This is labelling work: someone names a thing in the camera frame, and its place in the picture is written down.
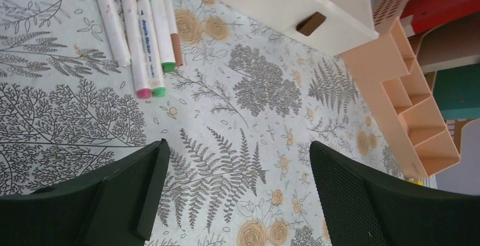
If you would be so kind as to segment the beige folder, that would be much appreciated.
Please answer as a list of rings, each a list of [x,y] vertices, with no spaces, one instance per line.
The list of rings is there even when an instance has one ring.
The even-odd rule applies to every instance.
[[[428,31],[414,51],[424,73],[479,63],[479,23],[450,23]]]

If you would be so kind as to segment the red folder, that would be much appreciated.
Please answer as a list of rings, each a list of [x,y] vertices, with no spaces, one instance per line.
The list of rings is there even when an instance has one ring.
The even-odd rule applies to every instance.
[[[400,20],[411,37],[478,11],[479,0],[408,0]]]

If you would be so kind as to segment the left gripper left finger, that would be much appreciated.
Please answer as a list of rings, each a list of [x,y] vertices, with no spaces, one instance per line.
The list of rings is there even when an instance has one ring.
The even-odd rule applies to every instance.
[[[1,197],[2,245],[143,245],[170,160],[166,140],[27,195]]]

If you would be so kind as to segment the light green capped marker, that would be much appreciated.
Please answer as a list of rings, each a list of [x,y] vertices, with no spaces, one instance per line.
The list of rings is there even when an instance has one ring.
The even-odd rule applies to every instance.
[[[140,31],[147,61],[147,74],[154,97],[166,95],[164,73],[150,0],[137,0]]]

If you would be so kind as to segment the teal folder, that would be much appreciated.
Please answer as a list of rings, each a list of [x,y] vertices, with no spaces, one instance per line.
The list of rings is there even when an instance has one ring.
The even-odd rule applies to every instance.
[[[438,71],[433,95],[443,119],[479,118],[479,64]]]

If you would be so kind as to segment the pink capped marker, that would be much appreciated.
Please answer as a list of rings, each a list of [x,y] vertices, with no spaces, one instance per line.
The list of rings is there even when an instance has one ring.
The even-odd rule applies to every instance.
[[[151,97],[147,62],[140,35],[137,0],[121,0],[127,42],[131,55],[131,71],[135,94],[139,99]]]

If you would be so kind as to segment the white three-drawer organizer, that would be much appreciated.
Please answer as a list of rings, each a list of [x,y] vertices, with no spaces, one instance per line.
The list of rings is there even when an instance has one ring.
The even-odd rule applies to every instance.
[[[219,0],[302,44],[338,55],[378,38],[370,0]]]

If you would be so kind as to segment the plain white marker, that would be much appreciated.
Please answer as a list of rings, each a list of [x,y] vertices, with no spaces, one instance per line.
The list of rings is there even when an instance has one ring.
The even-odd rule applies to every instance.
[[[114,0],[96,1],[114,60],[120,66],[129,66],[131,64],[131,55]]]

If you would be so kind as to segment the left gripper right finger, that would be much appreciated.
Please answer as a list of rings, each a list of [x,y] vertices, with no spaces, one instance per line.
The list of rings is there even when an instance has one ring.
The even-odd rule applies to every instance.
[[[478,245],[479,197],[415,185],[319,141],[311,169],[333,245]]]

